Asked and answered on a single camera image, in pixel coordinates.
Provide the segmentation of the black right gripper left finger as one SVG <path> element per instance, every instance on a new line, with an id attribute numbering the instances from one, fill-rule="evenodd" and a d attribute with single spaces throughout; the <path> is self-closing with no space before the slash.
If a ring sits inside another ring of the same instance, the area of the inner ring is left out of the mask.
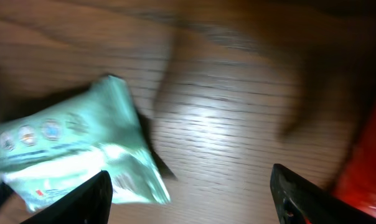
<path id="1" fill-rule="evenodd" d="M 21 224 L 107 224 L 112 195 L 104 170 Z"/>

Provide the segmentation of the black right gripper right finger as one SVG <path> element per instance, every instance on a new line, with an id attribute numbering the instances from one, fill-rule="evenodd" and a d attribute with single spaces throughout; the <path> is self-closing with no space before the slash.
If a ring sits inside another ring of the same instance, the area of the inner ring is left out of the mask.
<path id="1" fill-rule="evenodd" d="M 376 224 L 376 218 L 333 197 L 281 164 L 274 164 L 270 189 L 284 223 Z"/>

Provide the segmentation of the orange snack packet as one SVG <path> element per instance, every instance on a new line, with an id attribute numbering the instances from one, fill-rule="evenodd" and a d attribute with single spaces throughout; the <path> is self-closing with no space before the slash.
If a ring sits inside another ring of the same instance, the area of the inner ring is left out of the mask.
<path id="1" fill-rule="evenodd" d="M 337 181 L 334 196 L 376 218 L 376 98 Z"/>

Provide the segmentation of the mint green wipes pack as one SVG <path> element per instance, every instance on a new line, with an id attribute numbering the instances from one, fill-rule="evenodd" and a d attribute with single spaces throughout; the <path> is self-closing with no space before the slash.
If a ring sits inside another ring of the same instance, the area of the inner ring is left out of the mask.
<path id="1" fill-rule="evenodd" d="M 85 93 L 0 123 L 0 182 L 28 211 L 47 208 L 101 171 L 112 202 L 169 203 L 127 83 L 107 76 Z"/>

